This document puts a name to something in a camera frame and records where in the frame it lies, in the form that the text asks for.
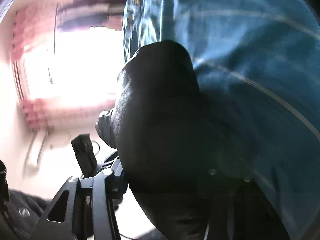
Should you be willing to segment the black leather jacket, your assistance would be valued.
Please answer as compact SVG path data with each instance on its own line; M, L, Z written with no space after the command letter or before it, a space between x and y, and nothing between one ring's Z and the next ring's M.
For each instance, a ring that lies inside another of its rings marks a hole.
M117 79L97 133L116 148L132 193L167 239L208 239L208 170L253 177L232 130L209 114L188 52L166 40L138 49Z

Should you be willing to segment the blue striped bed cover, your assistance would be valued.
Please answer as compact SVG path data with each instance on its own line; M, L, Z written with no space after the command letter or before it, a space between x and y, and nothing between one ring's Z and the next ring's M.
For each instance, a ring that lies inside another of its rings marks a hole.
M319 0L127 0L125 59L173 40L291 239L319 239Z

